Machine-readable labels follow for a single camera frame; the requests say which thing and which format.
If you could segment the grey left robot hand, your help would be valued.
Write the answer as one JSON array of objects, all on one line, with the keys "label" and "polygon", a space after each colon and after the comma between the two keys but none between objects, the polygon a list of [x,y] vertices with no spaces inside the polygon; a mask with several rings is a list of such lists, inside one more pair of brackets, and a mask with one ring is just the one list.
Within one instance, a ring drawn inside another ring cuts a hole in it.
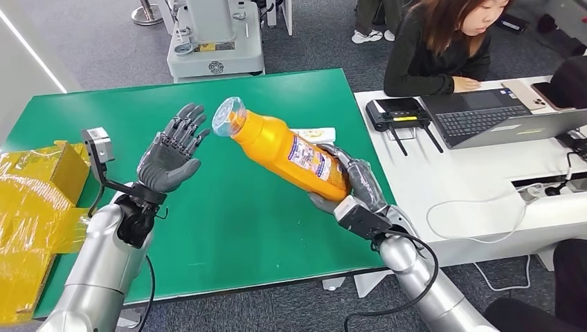
[{"label": "grey left robot hand", "polygon": [[201,165],[195,151],[210,133],[200,129],[205,121],[203,106],[182,107],[143,154],[136,170],[138,182],[154,192],[169,193],[193,176]]}]

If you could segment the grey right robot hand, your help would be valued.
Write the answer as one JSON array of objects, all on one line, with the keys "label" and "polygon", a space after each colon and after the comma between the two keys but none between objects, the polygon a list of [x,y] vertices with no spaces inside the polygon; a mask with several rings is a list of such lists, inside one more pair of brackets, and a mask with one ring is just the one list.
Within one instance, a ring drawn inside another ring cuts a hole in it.
[{"label": "grey right robot hand", "polygon": [[360,207],[371,214],[386,218],[389,204],[376,180],[370,164],[362,159],[351,157],[343,149],[329,144],[318,144],[317,147],[334,157],[341,166],[351,187],[342,201],[328,201],[316,193],[308,193],[309,199],[319,210],[332,214],[337,220],[348,214],[352,208]]}]

